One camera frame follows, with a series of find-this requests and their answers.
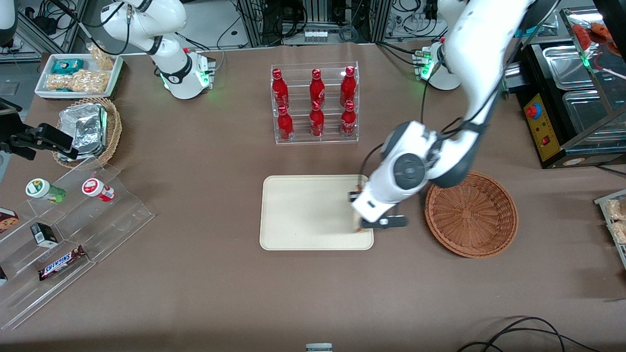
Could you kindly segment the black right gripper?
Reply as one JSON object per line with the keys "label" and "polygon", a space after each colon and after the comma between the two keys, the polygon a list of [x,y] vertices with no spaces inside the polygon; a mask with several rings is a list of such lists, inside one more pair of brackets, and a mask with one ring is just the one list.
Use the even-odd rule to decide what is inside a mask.
{"label": "black right gripper", "polygon": [[43,150],[61,153],[69,159],[78,157],[72,136],[47,123],[41,123],[36,128],[26,125],[20,118],[20,111],[22,107],[0,99],[0,144],[3,152],[32,161],[36,156],[33,149],[38,145]]}

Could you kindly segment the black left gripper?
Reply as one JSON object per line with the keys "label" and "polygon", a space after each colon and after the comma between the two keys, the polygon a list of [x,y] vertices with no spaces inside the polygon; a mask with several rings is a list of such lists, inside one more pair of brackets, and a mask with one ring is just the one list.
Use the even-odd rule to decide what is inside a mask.
{"label": "black left gripper", "polygon": [[[349,202],[354,202],[362,194],[362,191],[350,191],[348,196]],[[406,216],[403,215],[388,215],[382,216],[377,221],[369,222],[365,218],[360,218],[360,229],[393,229],[405,227],[408,225]]]}

